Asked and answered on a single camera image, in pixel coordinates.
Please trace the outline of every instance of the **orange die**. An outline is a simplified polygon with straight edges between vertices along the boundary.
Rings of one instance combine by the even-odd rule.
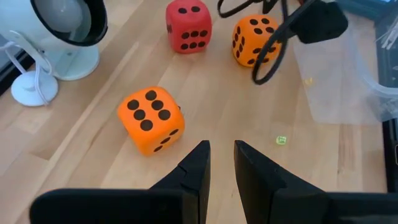
[[[146,156],[171,145],[185,129],[179,106],[165,89],[157,86],[127,97],[118,108],[118,116]]]
[[[243,66],[253,67],[257,56],[269,37],[278,28],[273,18],[267,15],[251,15],[241,19],[233,32],[232,52],[235,59]],[[276,42],[268,51],[263,63],[274,60],[280,51]]]

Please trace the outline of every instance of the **wooden table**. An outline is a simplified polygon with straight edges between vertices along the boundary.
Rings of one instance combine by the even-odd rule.
[[[262,86],[236,63],[233,27],[260,5],[221,19],[216,3],[206,0],[211,43],[203,53],[179,55],[167,42],[168,2],[106,0],[109,32],[99,45],[100,65],[87,78],[60,82],[49,107],[23,107],[10,92],[0,97],[0,223],[28,223],[32,199],[50,189],[148,188],[202,139],[211,142],[208,223],[245,223],[234,176],[235,139],[323,190],[386,191],[381,126],[314,122],[292,46]],[[227,0],[225,9],[238,3]],[[272,13],[279,18],[279,7]],[[169,150],[143,157],[116,108],[128,94],[152,85],[175,97],[187,128]],[[279,135],[287,136],[286,145],[275,143]]]

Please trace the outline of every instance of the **red die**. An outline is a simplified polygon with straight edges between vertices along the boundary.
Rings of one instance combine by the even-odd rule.
[[[174,0],[166,9],[167,32],[174,51],[184,54],[203,50],[211,37],[211,17],[199,0]]]

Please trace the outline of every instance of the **white fan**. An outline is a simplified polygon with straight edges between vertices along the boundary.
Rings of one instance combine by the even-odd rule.
[[[60,80],[89,75],[100,60],[96,44],[108,30],[103,0],[0,0],[0,34],[9,42],[0,47],[21,71],[12,96],[26,106],[47,105]],[[26,72],[7,51],[16,45],[36,62]]]

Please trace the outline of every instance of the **die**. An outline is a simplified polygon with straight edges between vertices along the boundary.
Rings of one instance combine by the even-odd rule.
[[[235,25],[232,36],[234,58],[245,67],[253,67],[259,52],[276,28],[278,23],[267,15],[251,15],[241,19]],[[262,62],[274,60],[280,48],[280,42],[274,43]]]
[[[211,16],[199,0],[174,0],[166,8],[169,43],[182,54],[200,52],[211,37]]]
[[[161,87],[150,87],[128,96],[118,116],[143,155],[169,147],[185,129],[179,106]]]

